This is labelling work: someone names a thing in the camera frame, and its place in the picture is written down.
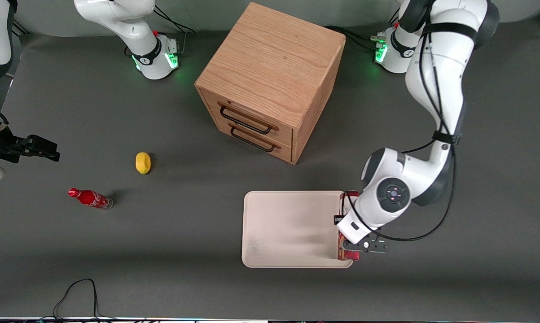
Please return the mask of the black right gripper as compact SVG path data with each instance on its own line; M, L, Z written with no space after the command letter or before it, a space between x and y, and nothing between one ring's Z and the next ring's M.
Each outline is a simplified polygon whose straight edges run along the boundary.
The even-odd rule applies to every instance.
M8 127L0 131L0 160L17 164L20 156L26 154L26 150L27 156L43 157L53 162L60 161L56 143L38 135L28 135L27 138L17 137Z

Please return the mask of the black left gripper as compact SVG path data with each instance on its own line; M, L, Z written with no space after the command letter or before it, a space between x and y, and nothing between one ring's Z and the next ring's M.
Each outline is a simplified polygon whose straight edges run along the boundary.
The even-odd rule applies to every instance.
M334 225L340 223L343 219L342 216L334 217ZM349 240L343 240L343 249L344 251L352 252L369 252L369 253L387 253L390 251L389 244L380 239L372 239L371 237L365 237L362 241L357 244L351 243Z

